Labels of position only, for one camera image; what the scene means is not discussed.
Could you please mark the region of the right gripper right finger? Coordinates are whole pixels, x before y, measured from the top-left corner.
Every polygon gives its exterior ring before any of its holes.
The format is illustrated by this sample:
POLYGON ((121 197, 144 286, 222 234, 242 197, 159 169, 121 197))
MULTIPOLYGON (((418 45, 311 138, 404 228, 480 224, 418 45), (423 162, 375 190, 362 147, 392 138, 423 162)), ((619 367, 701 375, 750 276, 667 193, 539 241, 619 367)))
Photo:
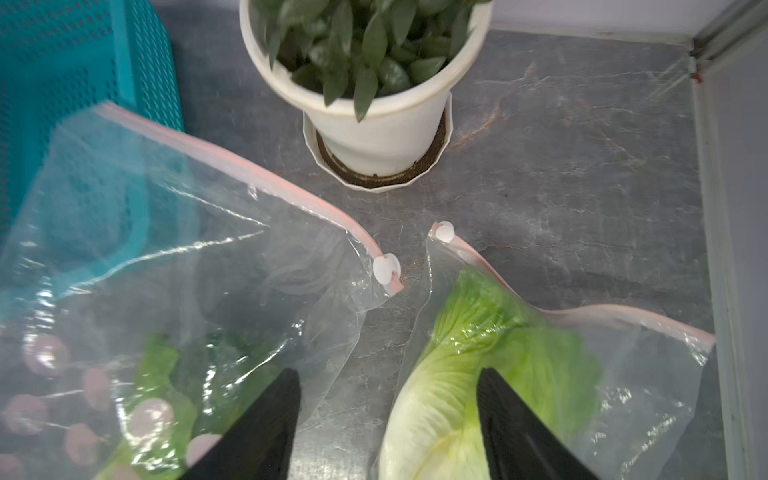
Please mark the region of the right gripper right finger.
POLYGON ((481 371, 476 399, 492 479, 597 479, 495 369, 481 371))

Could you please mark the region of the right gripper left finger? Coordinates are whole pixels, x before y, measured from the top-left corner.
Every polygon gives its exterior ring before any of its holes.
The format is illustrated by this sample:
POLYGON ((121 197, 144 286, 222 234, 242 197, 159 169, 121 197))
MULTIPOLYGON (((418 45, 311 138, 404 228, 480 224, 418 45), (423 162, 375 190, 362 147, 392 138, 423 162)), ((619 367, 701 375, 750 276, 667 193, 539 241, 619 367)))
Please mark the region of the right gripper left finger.
POLYGON ((300 408, 299 374, 286 368, 181 478, 286 479, 300 408))

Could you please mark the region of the green chinese cabbage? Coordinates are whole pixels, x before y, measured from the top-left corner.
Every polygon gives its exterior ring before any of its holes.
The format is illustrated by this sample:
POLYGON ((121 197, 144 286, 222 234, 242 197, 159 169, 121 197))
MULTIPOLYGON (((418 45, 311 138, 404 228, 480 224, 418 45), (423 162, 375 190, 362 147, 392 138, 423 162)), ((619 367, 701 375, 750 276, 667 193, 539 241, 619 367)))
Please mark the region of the green chinese cabbage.
POLYGON ((476 400, 495 369, 561 440, 597 409, 602 369, 582 338, 548 325, 496 280, 462 269, 390 414, 381 479, 486 479, 476 400))

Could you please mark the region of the clear pink-trim zipper bag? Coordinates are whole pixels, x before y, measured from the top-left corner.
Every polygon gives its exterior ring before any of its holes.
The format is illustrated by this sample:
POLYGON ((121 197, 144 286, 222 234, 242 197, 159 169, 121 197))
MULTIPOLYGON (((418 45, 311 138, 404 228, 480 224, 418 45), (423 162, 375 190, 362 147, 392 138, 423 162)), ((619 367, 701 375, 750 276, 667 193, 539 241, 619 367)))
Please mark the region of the clear pink-trim zipper bag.
POLYGON ((426 240, 376 479, 486 479, 477 390, 495 370, 601 479, 656 479, 695 413, 714 337, 633 307, 543 310, 447 221, 426 240))

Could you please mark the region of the clear pink-dotted zipper bag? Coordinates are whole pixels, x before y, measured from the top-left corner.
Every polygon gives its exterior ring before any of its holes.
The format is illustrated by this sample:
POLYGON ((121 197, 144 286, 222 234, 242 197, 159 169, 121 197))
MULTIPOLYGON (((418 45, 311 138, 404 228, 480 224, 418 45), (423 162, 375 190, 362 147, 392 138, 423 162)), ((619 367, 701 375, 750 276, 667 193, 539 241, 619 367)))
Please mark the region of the clear pink-dotted zipper bag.
POLYGON ((237 333, 298 372, 297 426, 323 400, 366 315, 400 292, 397 258, 339 208, 232 152, 111 103, 60 121, 1 250, 1 475, 98 479, 118 402, 150 337, 175 348, 237 333), (85 153, 142 178, 139 254, 60 288, 32 230, 45 177, 85 153))

